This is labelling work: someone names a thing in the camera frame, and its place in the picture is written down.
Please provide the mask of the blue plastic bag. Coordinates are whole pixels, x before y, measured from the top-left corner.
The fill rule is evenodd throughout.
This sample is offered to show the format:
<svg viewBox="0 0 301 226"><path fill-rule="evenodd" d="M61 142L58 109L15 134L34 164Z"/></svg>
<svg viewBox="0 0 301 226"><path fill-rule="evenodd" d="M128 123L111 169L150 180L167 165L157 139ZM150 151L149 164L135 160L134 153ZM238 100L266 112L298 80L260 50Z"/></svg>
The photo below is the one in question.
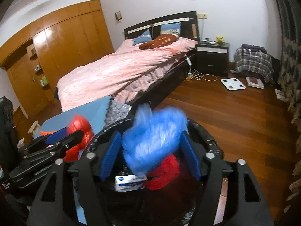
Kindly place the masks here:
<svg viewBox="0 0 301 226"><path fill-rule="evenodd" d="M187 131L187 116L175 107L153 111L140 105L131 128L122 135L123 158L135 175L149 174L180 145L180 136Z"/></svg>

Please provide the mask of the blue pillow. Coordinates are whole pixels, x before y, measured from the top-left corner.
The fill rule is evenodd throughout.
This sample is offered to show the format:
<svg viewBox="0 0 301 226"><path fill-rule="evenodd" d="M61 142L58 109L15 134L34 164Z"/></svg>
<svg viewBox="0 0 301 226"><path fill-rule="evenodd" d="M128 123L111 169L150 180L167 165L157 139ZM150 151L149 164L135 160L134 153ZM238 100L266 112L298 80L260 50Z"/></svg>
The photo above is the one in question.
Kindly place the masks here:
<svg viewBox="0 0 301 226"><path fill-rule="evenodd" d="M151 33L150 33L149 29L147 29L140 36L134 38L132 46L135 46L139 43L146 43L146 42L149 42L149 41L152 41L152 36L151 36Z"/></svg>
<svg viewBox="0 0 301 226"><path fill-rule="evenodd" d="M174 34L180 36L181 34L181 22L176 22L172 24L163 24L161 26L160 34Z"/></svg>

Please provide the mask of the bed with pink duvet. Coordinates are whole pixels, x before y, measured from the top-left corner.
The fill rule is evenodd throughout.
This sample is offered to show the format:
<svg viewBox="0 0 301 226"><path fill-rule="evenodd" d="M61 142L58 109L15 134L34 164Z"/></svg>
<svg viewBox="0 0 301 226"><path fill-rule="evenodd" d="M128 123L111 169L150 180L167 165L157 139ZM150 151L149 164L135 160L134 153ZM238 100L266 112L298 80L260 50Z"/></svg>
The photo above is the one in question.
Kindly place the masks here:
<svg viewBox="0 0 301 226"><path fill-rule="evenodd" d="M181 34L171 45L149 50L132 46L134 38L149 29L152 39L163 24L181 22ZM186 58L194 55L199 42L195 11L176 13L145 21L124 30L125 41L116 52L63 76L57 83L56 98L61 110L111 96L117 102L157 106L187 76Z"/></svg>

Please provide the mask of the black lined trash bin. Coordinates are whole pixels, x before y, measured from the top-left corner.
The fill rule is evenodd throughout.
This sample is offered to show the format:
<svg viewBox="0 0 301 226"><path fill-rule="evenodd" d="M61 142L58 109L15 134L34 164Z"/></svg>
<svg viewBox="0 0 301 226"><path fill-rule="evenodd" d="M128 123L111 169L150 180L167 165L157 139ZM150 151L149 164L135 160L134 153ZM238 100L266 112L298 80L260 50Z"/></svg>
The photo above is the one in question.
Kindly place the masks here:
<svg viewBox="0 0 301 226"><path fill-rule="evenodd" d="M99 147L108 143L112 134L122 134L133 125L132 119L119 121L99 132L88 145ZM223 152L214 138L197 122L188 120L186 131L195 143L202 144L207 152L214 152L223 159ZM196 205L196 193L201 186L191 174L184 154L179 147L176 159L180 163L179 176L159 190L139 189L130 192L117 192L99 177L95 183L104 189L103 202L111 225L183 225L189 224ZM121 148L114 165L121 162Z"/></svg>

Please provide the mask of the black white nightstand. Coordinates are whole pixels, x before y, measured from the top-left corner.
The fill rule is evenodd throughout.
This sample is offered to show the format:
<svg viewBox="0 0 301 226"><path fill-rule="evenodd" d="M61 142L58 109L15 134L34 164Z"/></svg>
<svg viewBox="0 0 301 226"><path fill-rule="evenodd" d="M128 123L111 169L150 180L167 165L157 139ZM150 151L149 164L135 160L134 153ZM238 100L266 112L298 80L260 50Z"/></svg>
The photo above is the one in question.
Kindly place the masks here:
<svg viewBox="0 0 301 226"><path fill-rule="evenodd" d="M230 44L198 43L196 45L196 69L201 73L227 76Z"/></svg>

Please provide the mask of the left blue pillow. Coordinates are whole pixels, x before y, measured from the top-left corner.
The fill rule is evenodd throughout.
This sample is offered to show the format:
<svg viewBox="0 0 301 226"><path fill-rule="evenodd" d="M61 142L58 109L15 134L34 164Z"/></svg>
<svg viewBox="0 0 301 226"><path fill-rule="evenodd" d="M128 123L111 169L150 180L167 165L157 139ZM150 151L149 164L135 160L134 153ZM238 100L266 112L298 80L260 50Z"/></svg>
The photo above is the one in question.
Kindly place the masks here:
<svg viewBox="0 0 301 226"><path fill-rule="evenodd" d="M134 38L132 46L135 46L139 43L146 43L146 42L149 42L149 41L152 41L152 36L151 36L151 33L150 33L149 29L147 29L140 36Z"/></svg>

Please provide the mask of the white bathroom scale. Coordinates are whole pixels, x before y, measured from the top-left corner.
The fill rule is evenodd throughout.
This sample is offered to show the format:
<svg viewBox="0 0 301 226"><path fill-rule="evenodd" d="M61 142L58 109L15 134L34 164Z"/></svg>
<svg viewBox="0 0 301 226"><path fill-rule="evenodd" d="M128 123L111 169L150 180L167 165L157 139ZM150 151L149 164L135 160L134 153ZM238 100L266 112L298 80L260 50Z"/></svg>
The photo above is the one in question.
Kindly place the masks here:
<svg viewBox="0 0 301 226"><path fill-rule="evenodd" d="M237 78L221 79L220 81L229 91L244 90L246 88L246 86Z"/></svg>

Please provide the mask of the plaid cloth on chair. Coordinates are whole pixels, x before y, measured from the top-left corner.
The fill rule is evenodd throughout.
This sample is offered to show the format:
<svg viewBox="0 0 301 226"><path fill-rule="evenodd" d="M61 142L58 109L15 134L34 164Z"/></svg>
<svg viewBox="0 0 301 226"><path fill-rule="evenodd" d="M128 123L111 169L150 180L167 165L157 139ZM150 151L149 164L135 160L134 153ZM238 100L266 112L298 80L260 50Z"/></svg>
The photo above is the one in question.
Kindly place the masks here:
<svg viewBox="0 0 301 226"><path fill-rule="evenodd" d="M272 58L265 48L242 44L234 53L235 71L249 71L261 75L265 82L273 79Z"/></svg>

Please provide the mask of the small white wooden stool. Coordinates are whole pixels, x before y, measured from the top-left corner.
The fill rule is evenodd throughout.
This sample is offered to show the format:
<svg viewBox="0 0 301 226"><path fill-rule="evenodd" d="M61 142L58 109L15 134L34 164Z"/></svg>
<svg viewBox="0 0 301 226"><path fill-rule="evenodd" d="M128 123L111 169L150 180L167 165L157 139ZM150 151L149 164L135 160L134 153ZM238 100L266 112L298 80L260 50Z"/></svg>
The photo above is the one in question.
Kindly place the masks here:
<svg viewBox="0 0 301 226"><path fill-rule="evenodd" d="M38 120L34 121L31 127L28 130L28 134L30 134L33 138L39 133L41 126Z"/></svg>

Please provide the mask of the right blue pillow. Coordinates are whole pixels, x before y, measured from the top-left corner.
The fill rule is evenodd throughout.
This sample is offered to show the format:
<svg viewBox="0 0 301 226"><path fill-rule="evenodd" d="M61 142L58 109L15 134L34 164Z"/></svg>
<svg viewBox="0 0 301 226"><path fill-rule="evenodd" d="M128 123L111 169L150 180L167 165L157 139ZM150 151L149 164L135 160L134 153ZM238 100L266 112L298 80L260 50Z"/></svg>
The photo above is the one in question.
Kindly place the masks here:
<svg viewBox="0 0 301 226"><path fill-rule="evenodd" d="M181 34L181 22L176 22L172 24L163 24L161 26L160 34L174 34L180 36Z"/></svg>

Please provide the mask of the white blue medicine box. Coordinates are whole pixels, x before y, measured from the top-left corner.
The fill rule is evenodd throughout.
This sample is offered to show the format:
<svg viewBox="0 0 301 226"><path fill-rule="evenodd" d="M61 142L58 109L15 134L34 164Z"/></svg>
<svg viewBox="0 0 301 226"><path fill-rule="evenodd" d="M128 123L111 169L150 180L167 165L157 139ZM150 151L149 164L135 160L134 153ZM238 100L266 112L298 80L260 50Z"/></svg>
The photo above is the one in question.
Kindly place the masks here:
<svg viewBox="0 0 301 226"><path fill-rule="evenodd" d="M114 188L117 192L128 192L135 191L139 189L144 189L144 183L147 181L147 177L136 176L134 174L127 176L116 176Z"/></svg>

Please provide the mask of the red glove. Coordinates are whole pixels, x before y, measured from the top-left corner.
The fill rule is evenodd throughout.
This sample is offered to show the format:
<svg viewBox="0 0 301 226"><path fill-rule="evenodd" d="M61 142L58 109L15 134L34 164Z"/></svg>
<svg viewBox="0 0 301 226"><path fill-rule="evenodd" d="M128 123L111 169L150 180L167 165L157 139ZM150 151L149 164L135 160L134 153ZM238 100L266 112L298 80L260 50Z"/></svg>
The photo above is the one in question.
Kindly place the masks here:
<svg viewBox="0 0 301 226"><path fill-rule="evenodd" d="M82 115L75 115L68 124L68 134L73 134L77 131L82 132L82 138L80 139L78 136L76 137L75 140L78 143L66 151L66 155L63 158L64 162L73 162L78 160L80 151L86 148L94 136L90 122Z"/></svg>
<svg viewBox="0 0 301 226"><path fill-rule="evenodd" d="M147 175L143 186L148 190L159 190L167 186L180 174L180 164L174 154L165 157L161 164Z"/></svg>

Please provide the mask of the patterned curtain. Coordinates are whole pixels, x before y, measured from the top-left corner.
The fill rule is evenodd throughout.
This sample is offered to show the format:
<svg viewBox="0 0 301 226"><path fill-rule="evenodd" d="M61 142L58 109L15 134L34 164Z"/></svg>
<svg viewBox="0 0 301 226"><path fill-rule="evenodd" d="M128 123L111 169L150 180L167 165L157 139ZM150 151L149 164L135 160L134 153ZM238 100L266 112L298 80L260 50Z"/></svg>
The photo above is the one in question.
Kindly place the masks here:
<svg viewBox="0 0 301 226"><path fill-rule="evenodd" d="M277 82L288 101L291 123L300 133L300 0L276 0L282 30L281 70Z"/></svg>

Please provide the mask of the left wall lamp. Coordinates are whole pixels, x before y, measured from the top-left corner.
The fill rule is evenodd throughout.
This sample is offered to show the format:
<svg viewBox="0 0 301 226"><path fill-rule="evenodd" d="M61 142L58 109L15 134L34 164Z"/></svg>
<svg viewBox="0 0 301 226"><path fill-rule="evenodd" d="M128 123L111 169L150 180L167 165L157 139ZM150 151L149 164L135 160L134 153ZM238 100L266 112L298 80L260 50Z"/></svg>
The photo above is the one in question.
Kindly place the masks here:
<svg viewBox="0 0 301 226"><path fill-rule="evenodd" d="M117 21L120 21L122 19L122 15L121 15L120 11L115 13L115 18L116 18Z"/></svg>

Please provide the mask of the brown dotted pillow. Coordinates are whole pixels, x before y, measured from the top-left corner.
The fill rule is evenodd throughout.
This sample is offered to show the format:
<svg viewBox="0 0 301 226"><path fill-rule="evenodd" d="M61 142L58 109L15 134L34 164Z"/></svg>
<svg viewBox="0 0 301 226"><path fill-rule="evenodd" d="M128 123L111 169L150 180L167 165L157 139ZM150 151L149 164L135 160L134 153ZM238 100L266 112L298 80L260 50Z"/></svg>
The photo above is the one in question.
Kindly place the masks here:
<svg viewBox="0 0 301 226"><path fill-rule="evenodd" d="M149 50L153 48L165 47L176 42L179 38L177 34L161 34L156 37L154 40L145 42L139 45L140 50Z"/></svg>

